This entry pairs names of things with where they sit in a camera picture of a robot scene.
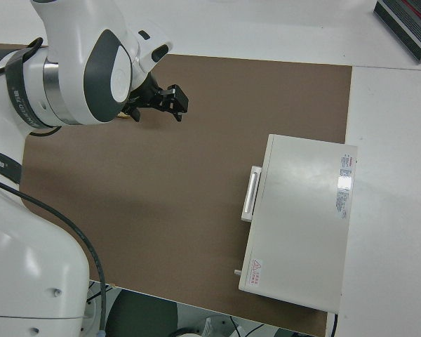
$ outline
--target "brown board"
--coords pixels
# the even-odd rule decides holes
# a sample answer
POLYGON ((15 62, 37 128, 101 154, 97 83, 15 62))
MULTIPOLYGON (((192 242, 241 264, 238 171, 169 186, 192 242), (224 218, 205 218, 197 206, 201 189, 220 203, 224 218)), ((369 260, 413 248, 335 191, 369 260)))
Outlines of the brown board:
POLYGON ((188 95, 182 123, 142 110, 139 124, 28 137, 21 190, 84 230, 108 282, 324 336, 325 312, 240 291, 234 269, 250 227, 240 220, 250 168, 268 135, 343 143, 351 67, 168 55, 154 74, 188 95))

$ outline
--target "white panel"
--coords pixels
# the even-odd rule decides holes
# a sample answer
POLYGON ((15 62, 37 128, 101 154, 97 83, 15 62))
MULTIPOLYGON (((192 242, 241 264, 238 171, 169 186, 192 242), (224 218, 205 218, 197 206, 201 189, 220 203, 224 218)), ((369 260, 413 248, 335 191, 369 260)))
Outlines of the white panel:
POLYGON ((355 162, 352 146, 269 137, 240 289, 338 312, 355 162))
MULTIPOLYGON (((127 22, 149 18, 173 53, 421 69, 373 15, 375 0, 116 0, 127 22)), ((0 43, 45 36, 29 0, 0 0, 0 43)))
POLYGON ((352 76, 359 162, 338 336, 421 336, 421 72, 352 76))

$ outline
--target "floor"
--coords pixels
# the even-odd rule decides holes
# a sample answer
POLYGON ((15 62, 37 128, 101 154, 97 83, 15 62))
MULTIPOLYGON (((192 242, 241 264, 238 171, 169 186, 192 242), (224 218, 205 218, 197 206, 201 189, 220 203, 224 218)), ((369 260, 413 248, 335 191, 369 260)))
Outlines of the floor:
MULTIPOLYGON (((109 287, 107 292, 107 335, 109 337, 168 337, 178 329, 191 328, 204 322, 208 317, 219 316, 230 322, 227 315, 204 310, 191 305, 175 303, 161 298, 155 298, 134 291, 121 288, 109 287)), ((98 294, 100 286, 91 282, 89 298, 98 294)), ((83 331, 80 337, 95 337, 98 331, 100 316, 100 296, 88 301, 86 314, 83 321, 83 331)), ((238 317, 233 317, 242 337, 249 333, 260 323, 249 321, 238 317)), ((223 336, 220 334, 205 334, 202 336, 223 336)), ((264 325, 255 330, 251 337, 298 337, 306 336, 293 333, 275 326, 264 325)))

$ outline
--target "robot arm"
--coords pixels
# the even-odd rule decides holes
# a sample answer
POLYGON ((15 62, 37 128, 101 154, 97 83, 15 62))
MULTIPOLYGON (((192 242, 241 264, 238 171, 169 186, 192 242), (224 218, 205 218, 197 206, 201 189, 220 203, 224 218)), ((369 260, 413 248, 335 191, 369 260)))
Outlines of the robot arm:
POLYGON ((0 51, 0 336, 78 336, 87 259, 69 234, 22 205, 25 138, 35 128, 105 123, 122 110, 138 120, 139 107, 179 121, 188 99, 179 86, 162 90, 150 73, 172 43, 156 27, 132 32, 112 0, 31 3, 49 47, 38 39, 0 51))
POLYGON ((160 29, 150 25, 132 32, 110 0, 31 2, 49 45, 44 63, 34 67, 42 72, 44 92, 27 92, 29 99, 46 95, 48 104, 32 104, 42 124, 100 124, 122 110, 137 120, 137 107, 168 111, 177 120, 187 111, 182 91, 162 91, 150 74, 173 47, 160 29))

